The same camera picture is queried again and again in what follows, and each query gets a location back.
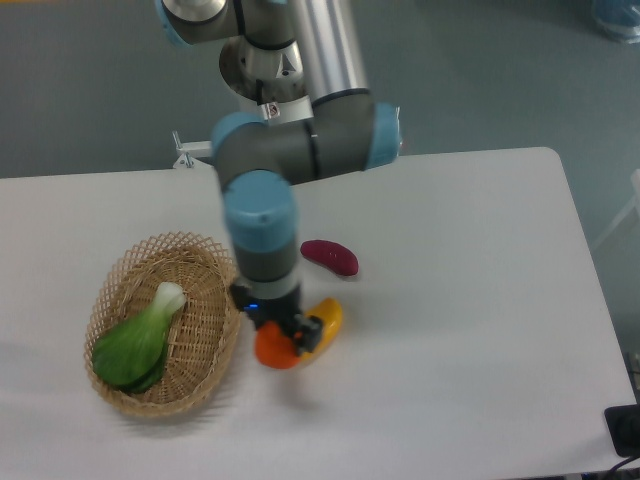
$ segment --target black cable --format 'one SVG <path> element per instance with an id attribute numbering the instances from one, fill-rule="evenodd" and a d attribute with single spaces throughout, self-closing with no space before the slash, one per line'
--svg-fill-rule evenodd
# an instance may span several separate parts
<path id="1" fill-rule="evenodd" d="M 615 473 L 622 467 L 624 467 L 625 465 L 631 463 L 631 462 L 635 462 L 636 460 L 640 459 L 640 455 L 636 455 L 635 457 L 629 457 L 626 460 L 621 461 L 620 463 L 618 463 L 617 465 L 615 465 L 611 470 L 609 470 L 604 477 L 602 477 L 602 480 L 610 480 L 613 478 L 613 476 L 615 475 Z"/>

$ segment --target blue joint cap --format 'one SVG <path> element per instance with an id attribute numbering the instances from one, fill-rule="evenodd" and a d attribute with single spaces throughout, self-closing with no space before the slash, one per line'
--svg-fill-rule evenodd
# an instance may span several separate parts
<path id="1" fill-rule="evenodd" d="M 398 109 L 388 103 L 377 103 L 365 170 L 393 162 L 400 152 L 401 143 Z"/>
<path id="2" fill-rule="evenodd" d="M 223 201 L 234 245 L 269 253 L 295 238 L 298 211 L 291 186 L 277 173 L 253 170 L 240 175 L 227 187 Z"/>
<path id="3" fill-rule="evenodd" d="M 162 0 L 155 0 L 156 4 L 156 13 L 158 14 L 158 18 L 160 19 L 160 23 L 162 24 L 162 29 L 164 33 L 167 35 L 169 41 L 175 45 L 176 47 L 190 47 L 191 44 L 185 42 L 178 32 L 175 31 L 171 22 L 167 18 L 167 12 L 164 11 L 164 6 L 162 5 Z"/>
<path id="4" fill-rule="evenodd" d="M 211 157 L 213 158 L 214 166 L 220 145 L 238 128 L 250 123 L 264 124 L 264 120 L 253 113 L 235 112 L 216 123 L 211 132 Z"/>

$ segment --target white table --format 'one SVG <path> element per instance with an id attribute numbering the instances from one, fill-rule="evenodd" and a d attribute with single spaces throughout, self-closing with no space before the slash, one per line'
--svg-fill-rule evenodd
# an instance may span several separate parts
<path id="1" fill-rule="evenodd" d="M 352 282 L 302 263 L 305 306 L 337 297 L 341 336 L 275 372 L 246 322 L 219 394 L 156 424 L 93 392 L 85 327 L 134 243 L 228 245 L 213 172 L 0 181 L 0 478 L 497 479 L 619 461 L 602 412 L 634 396 L 554 152 L 406 157 L 295 191 L 300 239 L 360 259 Z"/>

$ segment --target silver cylinder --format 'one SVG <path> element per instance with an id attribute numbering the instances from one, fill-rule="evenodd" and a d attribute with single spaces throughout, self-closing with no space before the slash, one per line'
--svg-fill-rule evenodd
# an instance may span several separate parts
<path id="1" fill-rule="evenodd" d="M 167 9 L 187 22 L 206 22 L 218 15 L 227 0 L 163 0 Z"/>
<path id="2" fill-rule="evenodd" d="M 312 101 L 367 88 L 348 0 L 289 0 L 293 29 Z"/>

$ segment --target metal bracket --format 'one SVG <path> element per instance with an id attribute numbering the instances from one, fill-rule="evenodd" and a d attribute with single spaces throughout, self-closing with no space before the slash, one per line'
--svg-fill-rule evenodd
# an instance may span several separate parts
<path id="1" fill-rule="evenodd" d="M 634 195 L 620 210 L 607 228 L 589 245 L 592 255 L 607 252 L 640 221 L 640 170 L 631 175 Z"/>
<path id="2" fill-rule="evenodd" d="M 173 168 L 211 168 L 211 165 L 198 160 L 198 158 L 211 157 L 211 142 L 182 143 L 177 131 L 174 130 L 171 133 L 178 154 L 178 160 L 173 164 Z"/>

